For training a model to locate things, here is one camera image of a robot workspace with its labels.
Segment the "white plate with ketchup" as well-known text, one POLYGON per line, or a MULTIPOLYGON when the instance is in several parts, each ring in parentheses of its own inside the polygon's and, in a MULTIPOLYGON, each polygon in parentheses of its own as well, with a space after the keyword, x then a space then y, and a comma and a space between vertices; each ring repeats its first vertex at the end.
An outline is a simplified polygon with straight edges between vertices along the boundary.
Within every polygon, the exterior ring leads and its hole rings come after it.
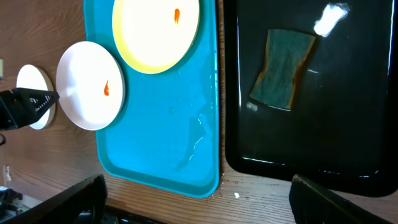
POLYGON ((55 79, 62 110, 82 129, 107 127, 123 107, 126 87, 121 67, 97 43, 82 41, 67 48, 55 79))

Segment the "yellow green scrub sponge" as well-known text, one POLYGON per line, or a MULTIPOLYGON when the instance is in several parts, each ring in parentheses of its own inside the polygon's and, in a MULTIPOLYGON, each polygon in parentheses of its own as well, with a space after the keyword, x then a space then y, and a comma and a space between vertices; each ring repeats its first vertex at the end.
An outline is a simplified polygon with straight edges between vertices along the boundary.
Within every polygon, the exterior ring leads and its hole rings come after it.
POLYGON ((291 110, 298 79, 316 37, 284 29, 270 29, 262 69, 250 97, 265 105, 291 110))

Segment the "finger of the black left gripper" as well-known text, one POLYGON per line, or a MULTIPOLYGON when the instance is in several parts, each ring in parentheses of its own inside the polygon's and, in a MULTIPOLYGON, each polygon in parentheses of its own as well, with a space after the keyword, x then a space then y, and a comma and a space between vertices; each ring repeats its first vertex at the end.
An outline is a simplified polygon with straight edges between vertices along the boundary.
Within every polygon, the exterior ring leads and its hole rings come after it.
POLYGON ((14 88, 1 92, 1 130, 19 129, 37 122, 56 104, 56 91, 14 88))

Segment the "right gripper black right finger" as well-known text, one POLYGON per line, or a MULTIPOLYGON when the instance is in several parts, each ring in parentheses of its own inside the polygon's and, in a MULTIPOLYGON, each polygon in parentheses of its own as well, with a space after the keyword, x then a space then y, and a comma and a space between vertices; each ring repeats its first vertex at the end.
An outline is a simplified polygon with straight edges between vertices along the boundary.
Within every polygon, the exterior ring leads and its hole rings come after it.
POLYGON ((289 202, 300 224, 389 223, 302 175, 293 176, 289 202))

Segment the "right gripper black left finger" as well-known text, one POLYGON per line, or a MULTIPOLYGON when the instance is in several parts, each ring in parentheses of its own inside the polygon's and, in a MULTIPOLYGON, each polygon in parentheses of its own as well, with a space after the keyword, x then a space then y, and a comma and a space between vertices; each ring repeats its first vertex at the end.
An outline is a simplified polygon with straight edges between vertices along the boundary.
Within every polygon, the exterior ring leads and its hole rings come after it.
POLYGON ((107 197, 104 176, 95 174, 6 223, 100 223, 107 197))

